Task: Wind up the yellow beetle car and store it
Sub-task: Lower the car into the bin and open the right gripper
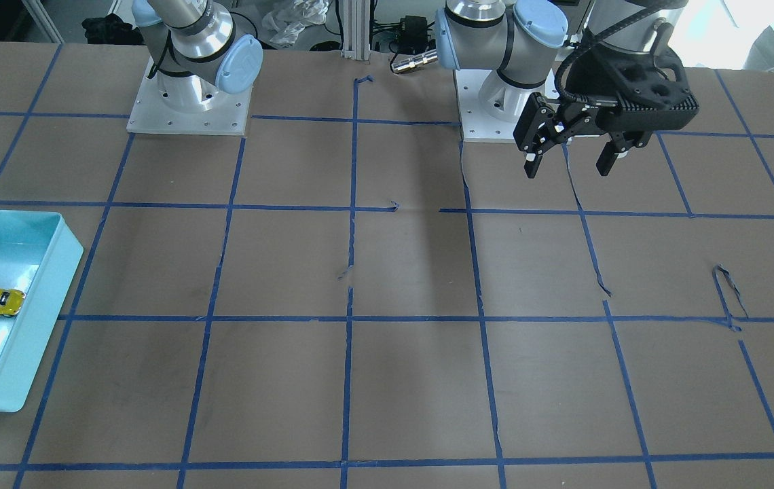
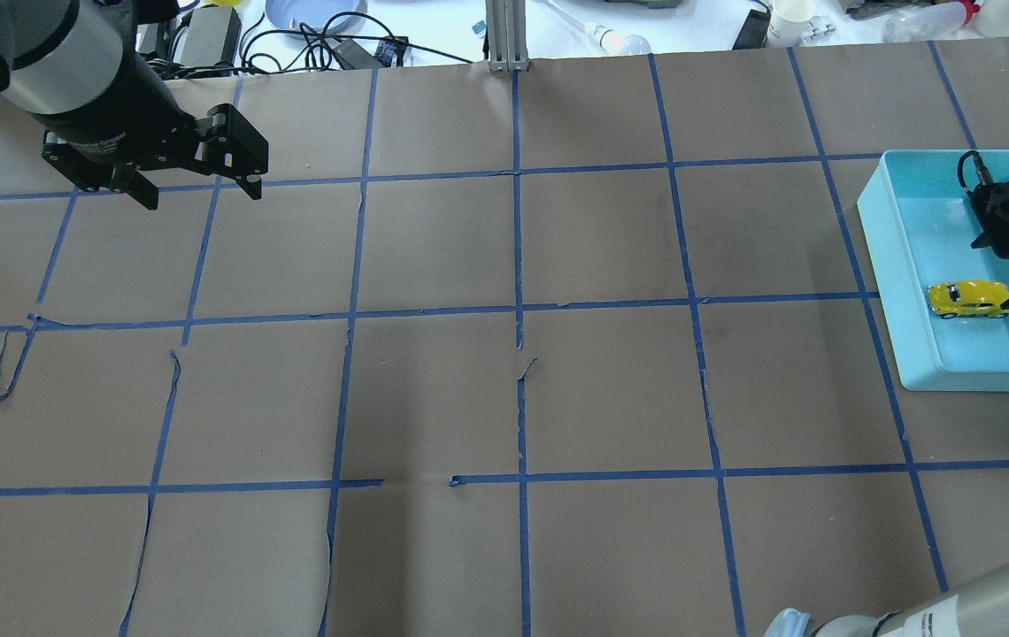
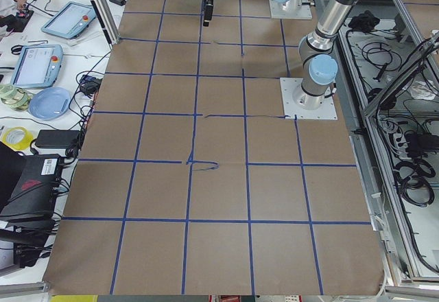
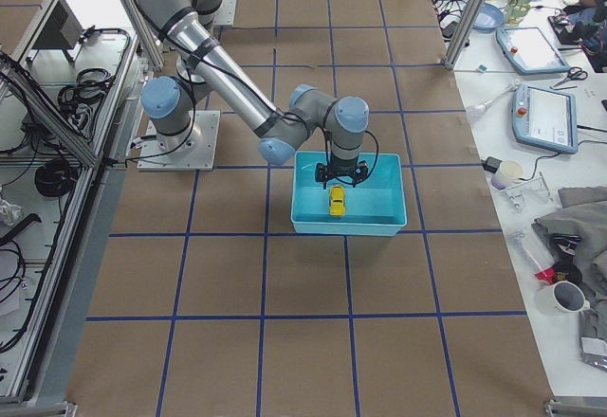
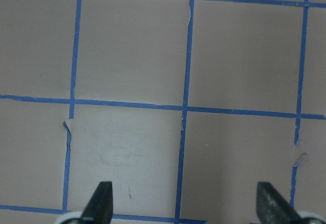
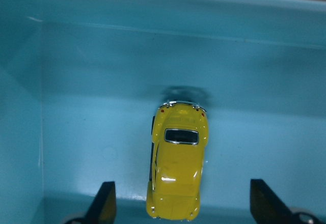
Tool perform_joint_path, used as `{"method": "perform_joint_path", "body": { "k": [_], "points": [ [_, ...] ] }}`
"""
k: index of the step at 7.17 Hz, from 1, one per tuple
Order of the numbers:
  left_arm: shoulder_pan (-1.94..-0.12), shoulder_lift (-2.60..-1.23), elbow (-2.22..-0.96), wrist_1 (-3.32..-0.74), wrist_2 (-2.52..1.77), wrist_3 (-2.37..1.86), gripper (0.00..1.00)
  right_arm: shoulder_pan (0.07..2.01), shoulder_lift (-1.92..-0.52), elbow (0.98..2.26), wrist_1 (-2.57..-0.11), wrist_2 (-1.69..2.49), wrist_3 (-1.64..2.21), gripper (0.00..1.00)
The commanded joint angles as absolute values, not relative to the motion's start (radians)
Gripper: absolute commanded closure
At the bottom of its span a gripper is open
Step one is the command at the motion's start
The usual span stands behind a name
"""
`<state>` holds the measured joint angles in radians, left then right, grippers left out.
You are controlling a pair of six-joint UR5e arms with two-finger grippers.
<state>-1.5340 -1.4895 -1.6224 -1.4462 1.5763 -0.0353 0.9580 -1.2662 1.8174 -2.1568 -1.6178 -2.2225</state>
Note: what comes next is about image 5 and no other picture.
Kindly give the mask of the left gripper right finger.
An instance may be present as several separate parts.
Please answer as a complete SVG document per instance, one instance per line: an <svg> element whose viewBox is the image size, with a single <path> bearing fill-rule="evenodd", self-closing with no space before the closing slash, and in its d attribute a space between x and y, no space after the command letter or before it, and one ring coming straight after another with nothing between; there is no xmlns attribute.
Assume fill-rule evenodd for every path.
<svg viewBox="0 0 326 224"><path fill-rule="evenodd" d="M258 182L256 215L261 223L325 223L320 216L298 213L269 182Z"/></svg>

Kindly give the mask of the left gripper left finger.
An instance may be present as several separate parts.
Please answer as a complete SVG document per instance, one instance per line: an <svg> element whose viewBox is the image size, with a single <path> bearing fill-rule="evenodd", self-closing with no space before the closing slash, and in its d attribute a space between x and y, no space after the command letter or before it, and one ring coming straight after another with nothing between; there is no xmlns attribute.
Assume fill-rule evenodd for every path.
<svg viewBox="0 0 326 224"><path fill-rule="evenodd" d="M57 223L111 223L113 218L113 186L100 182L83 211L61 215Z"/></svg>

